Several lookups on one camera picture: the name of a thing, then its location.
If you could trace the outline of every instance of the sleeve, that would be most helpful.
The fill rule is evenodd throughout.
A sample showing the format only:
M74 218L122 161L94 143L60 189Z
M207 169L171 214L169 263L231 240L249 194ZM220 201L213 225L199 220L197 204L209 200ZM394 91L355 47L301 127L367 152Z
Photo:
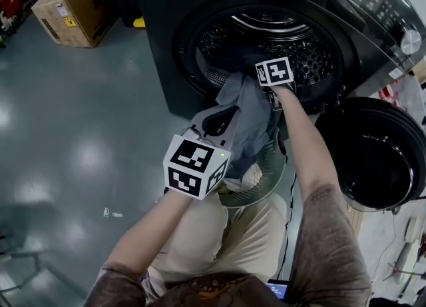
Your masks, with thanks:
M122 264L105 263L84 307L144 307L145 293L139 276Z
M304 203L286 302L366 306L371 281L338 189L327 185Z

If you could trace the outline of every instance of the black and white square marker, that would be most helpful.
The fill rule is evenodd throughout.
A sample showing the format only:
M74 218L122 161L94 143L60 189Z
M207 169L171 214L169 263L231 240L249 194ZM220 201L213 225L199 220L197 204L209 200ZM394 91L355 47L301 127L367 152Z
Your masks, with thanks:
M256 70L259 83L263 87L289 83L294 79L288 57L258 63L256 64Z
M192 196L200 196L201 178L169 167L168 182L169 187L184 191Z
M204 173L213 152L214 149L210 147L193 143L189 140L183 140L170 161L191 170Z
M226 170L226 164L228 162L228 159L224 161L222 165L219 166L217 170L215 170L212 175L208 178L207 183L207 192L210 191L218 182L222 180L222 178L225 176L225 170Z

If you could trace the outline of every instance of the shiny floor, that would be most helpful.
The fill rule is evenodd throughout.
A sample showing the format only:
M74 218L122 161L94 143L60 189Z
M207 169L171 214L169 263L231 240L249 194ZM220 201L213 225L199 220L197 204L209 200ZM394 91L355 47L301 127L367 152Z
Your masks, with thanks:
M6 44L0 251L14 255L0 263L0 305L80 306L120 235L161 197L164 152L186 121L168 112L143 30L117 22L95 49L60 47L30 16ZM286 199L293 175L290 162L276 189Z

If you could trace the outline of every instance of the screen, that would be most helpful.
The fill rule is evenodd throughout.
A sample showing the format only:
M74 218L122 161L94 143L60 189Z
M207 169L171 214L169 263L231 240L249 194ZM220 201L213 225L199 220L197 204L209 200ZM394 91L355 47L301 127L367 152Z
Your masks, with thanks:
M267 283L266 286L279 298L280 300L284 299L284 295L287 290L286 284L276 284L276 283Z

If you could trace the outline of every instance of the laundry basket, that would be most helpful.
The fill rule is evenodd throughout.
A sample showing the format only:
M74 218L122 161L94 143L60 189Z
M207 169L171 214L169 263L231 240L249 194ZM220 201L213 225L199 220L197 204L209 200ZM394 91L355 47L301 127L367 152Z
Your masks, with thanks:
M227 208L249 206L265 199L276 188L286 169L286 156L278 147L278 129L274 138L259 152L257 163L263 174L259 183L244 192L220 193L222 205Z

